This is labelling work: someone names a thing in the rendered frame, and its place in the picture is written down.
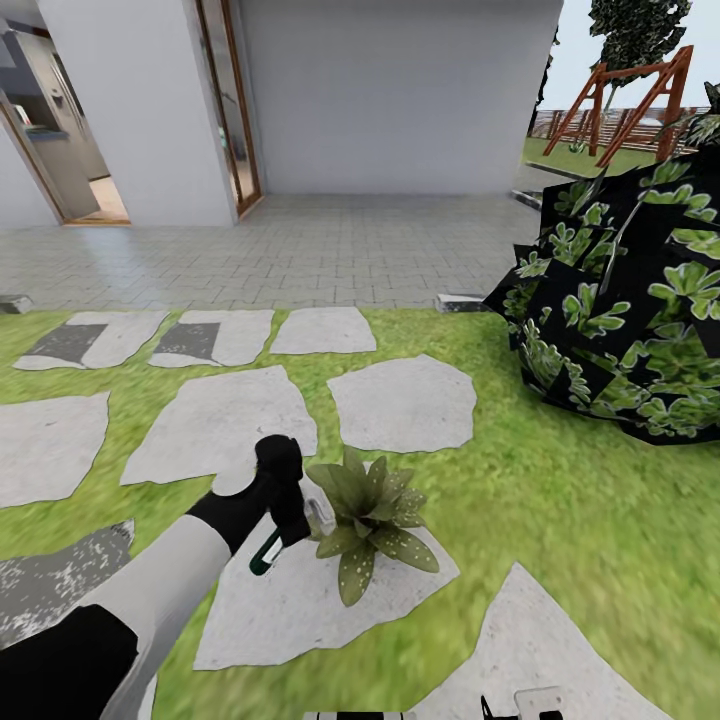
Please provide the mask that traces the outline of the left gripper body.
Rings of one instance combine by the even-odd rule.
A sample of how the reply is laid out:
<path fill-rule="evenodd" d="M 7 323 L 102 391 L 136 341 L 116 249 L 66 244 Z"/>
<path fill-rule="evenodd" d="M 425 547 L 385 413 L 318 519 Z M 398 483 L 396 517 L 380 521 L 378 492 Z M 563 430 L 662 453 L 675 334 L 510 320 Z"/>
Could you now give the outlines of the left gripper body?
<path fill-rule="evenodd" d="M 295 501 L 287 506 L 269 507 L 271 519 L 277 525 L 283 545 L 287 548 L 313 536 L 307 521 L 308 516 L 304 512 L 304 505 L 301 493 L 297 493 Z"/>

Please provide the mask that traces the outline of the insectifuge atomizer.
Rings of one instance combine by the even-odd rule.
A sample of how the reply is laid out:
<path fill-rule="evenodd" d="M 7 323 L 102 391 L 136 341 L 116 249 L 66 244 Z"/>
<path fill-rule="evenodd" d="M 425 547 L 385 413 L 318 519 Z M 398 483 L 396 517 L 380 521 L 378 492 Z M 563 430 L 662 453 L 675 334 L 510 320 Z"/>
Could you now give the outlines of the insectifuge atomizer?
<path fill-rule="evenodd" d="M 269 539 L 263 543 L 263 546 L 250 563 L 253 574 L 261 577 L 286 549 L 288 548 L 283 545 L 278 529 L 276 529 Z"/>

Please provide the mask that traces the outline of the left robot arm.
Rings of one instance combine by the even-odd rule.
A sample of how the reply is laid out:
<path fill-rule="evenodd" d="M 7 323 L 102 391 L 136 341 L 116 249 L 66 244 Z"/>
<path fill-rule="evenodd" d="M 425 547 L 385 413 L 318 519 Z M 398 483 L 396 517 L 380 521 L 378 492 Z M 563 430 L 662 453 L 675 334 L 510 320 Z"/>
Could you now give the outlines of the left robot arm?
<path fill-rule="evenodd" d="M 331 535 L 325 492 L 299 487 L 297 441 L 267 436 L 255 453 L 53 627 L 0 650 L 0 720 L 121 720 L 263 515 L 287 548 L 313 536 L 305 512 Z"/>

